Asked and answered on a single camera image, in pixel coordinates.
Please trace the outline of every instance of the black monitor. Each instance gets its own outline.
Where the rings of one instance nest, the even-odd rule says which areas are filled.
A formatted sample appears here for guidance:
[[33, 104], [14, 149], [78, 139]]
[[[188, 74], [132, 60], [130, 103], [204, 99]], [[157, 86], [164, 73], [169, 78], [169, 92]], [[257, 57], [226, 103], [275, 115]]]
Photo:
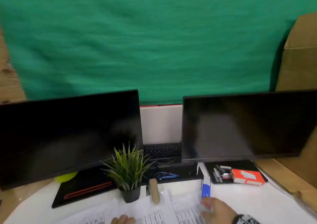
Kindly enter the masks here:
[[182, 160], [298, 156], [316, 124], [316, 90], [184, 97]]
[[143, 147], [137, 90], [0, 106], [0, 187], [100, 165]]

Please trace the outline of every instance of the wristwatch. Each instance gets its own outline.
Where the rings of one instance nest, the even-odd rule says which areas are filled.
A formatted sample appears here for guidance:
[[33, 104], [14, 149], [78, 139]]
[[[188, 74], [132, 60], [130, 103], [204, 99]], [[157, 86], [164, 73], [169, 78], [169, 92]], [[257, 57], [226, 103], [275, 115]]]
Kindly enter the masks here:
[[249, 215], [237, 215], [234, 219], [232, 224], [260, 224], [256, 219]]

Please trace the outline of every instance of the desk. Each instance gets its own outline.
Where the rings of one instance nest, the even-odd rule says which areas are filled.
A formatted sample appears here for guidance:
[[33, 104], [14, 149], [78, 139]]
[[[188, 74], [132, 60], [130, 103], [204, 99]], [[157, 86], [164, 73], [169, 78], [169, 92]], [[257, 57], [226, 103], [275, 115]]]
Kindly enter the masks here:
[[[193, 180], [159, 184], [158, 188], [160, 191], [165, 189], [172, 195], [179, 195], [199, 190], [200, 185], [201, 180]], [[119, 190], [112, 190], [52, 209], [51, 205], [58, 188], [58, 183], [51, 182], [37, 191], [14, 210], [5, 224], [54, 224], [71, 214], [105, 203], [113, 198], [122, 199]], [[261, 224], [317, 223], [292, 198], [277, 190], [270, 183], [266, 183], [262, 187], [240, 184], [212, 185], [211, 194], [226, 202], [237, 213], [252, 215]], [[140, 198], [145, 195], [145, 186], [143, 186]]]

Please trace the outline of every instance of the monitor stand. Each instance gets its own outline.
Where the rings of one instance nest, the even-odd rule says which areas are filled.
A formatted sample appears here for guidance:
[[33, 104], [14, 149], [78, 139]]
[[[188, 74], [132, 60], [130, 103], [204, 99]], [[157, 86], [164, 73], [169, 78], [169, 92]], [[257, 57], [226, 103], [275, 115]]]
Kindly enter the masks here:
[[[251, 160], [245, 161], [230, 161], [230, 162], [205, 162], [206, 169], [210, 175], [211, 182], [213, 184], [236, 184], [231, 178], [222, 179], [222, 182], [219, 181], [219, 178], [216, 179], [214, 168], [217, 168], [216, 165], [231, 167], [232, 169], [246, 170], [246, 171], [260, 171]], [[260, 172], [264, 181], [268, 182], [267, 178]]]
[[[88, 170], [82, 170], [78, 172], [77, 176], [73, 179], [61, 183], [53, 201], [52, 208], [57, 208], [116, 189], [116, 184], [101, 168], [104, 169], [105, 166], [102, 165]], [[168, 183], [203, 179], [204, 175], [200, 169], [197, 174], [197, 163], [164, 166], [153, 165], [153, 167], [144, 174], [142, 186], [147, 185], [148, 180], [151, 178], [156, 178], [158, 183]]]

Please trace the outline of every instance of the red box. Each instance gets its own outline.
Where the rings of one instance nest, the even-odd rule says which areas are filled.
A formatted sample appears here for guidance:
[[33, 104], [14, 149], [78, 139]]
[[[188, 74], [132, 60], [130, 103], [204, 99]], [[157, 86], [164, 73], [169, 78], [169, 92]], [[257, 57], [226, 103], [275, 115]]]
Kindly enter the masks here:
[[265, 181], [259, 171], [231, 170], [232, 179], [235, 183], [262, 186]]

